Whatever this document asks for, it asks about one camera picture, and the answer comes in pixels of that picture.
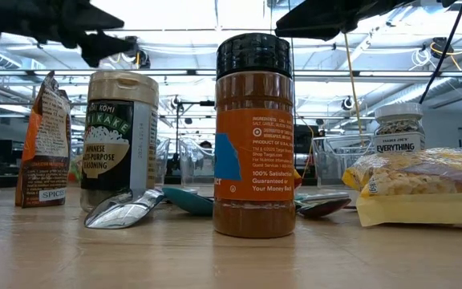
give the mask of wooden table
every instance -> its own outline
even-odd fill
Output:
[[[362,228],[355,212],[298,219],[295,234],[251,240],[162,206],[125,230],[89,230],[73,189],[60,207],[13,206],[0,190],[3,288],[461,288],[462,230]]]

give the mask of metal spoon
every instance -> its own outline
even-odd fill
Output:
[[[122,229],[132,226],[163,200],[156,189],[130,191],[110,197],[95,207],[85,218],[91,229]]]

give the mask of snack bag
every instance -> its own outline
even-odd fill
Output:
[[[361,192],[363,226],[462,224],[462,148],[364,156],[342,180]]]
[[[54,75],[46,76],[31,109],[15,190],[15,205],[22,208],[65,203],[71,106]]]

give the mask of ceiling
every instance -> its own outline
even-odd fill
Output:
[[[290,7],[301,1],[293,0]],[[125,21],[123,29],[106,31],[118,37],[137,36],[140,47],[148,54],[152,70],[214,70],[215,51],[225,39],[241,33],[258,31],[270,33],[275,22],[289,10],[288,2],[270,5],[266,0],[164,0],[137,1],[92,0],[92,4]],[[435,37],[447,37],[457,16],[455,11],[413,6],[401,7],[383,16],[363,20],[359,27],[348,34],[351,45],[354,71],[432,71],[438,59],[429,54],[428,45]],[[347,49],[343,35],[324,42],[314,39],[287,39],[294,53],[296,71],[347,71]],[[462,19],[452,41],[455,60],[462,67]],[[38,67],[47,70],[87,70],[88,65],[80,57],[80,50],[69,50],[59,43],[48,43],[37,47],[34,39],[4,34],[0,42],[0,53],[11,59],[33,59]],[[114,55],[101,62],[102,69],[136,69],[121,55]],[[442,71],[458,71],[449,57]],[[26,78],[0,75],[0,88],[16,92],[19,97],[34,95],[34,86],[41,77]],[[87,94],[86,76],[59,76],[62,89],[74,102],[85,103]],[[167,116],[160,122],[160,133],[172,136],[176,120],[170,101],[178,96],[184,101],[213,100],[214,77],[209,75],[161,75],[153,78],[160,84],[160,114]],[[396,92],[426,83],[425,78],[358,78],[355,90],[361,104],[362,114],[367,114],[376,104],[382,104]],[[316,116],[350,116],[341,103],[352,95],[352,86],[347,77],[295,77],[296,108],[307,119]],[[428,109],[453,109],[462,111],[462,80],[439,97],[429,98],[424,105]],[[18,100],[8,94],[0,94],[2,100]],[[76,107],[74,114],[83,114],[83,106]],[[16,113],[0,108],[0,113]],[[213,108],[193,106],[184,113],[193,120],[186,124],[180,120],[182,133],[193,134],[201,139],[211,139],[215,127]],[[76,124],[83,125],[83,118]],[[326,128],[357,129],[353,123],[341,120],[326,120]]]

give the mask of black cable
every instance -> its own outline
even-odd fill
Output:
[[[459,25],[459,21],[461,20],[461,15],[462,15],[462,3],[461,3],[461,7],[459,8],[459,12],[457,13],[456,22],[454,22],[454,26],[452,26],[452,30],[450,31],[450,35],[448,36],[447,44],[445,44],[445,48],[443,49],[443,53],[441,54],[440,61],[438,62],[438,65],[436,65],[436,69],[434,70],[434,73],[432,73],[431,79],[429,80],[429,83],[427,83],[425,91],[423,91],[423,94],[420,97],[420,101],[418,102],[419,104],[423,103],[423,101],[425,100],[425,96],[429,92],[429,89],[431,89],[432,82],[434,81],[438,73],[440,73],[441,64],[443,64],[445,57],[447,57],[447,51],[448,51],[448,48],[450,47],[450,43],[452,42],[452,38],[454,37],[454,34],[456,33],[456,28],[457,28],[457,25]]]

